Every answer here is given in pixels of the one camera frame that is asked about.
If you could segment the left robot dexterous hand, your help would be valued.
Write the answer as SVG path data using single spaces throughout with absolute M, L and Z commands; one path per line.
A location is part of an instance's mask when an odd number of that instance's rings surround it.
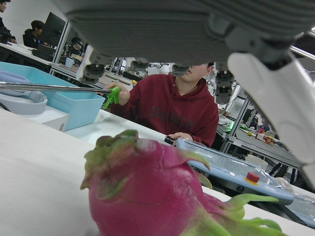
M 93 47 L 93 63 L 133 57 L 133 68 L 223 63 L 315 183 L 315 84 L 290 51 L 315 25 L 312 0 L 57 0 Z

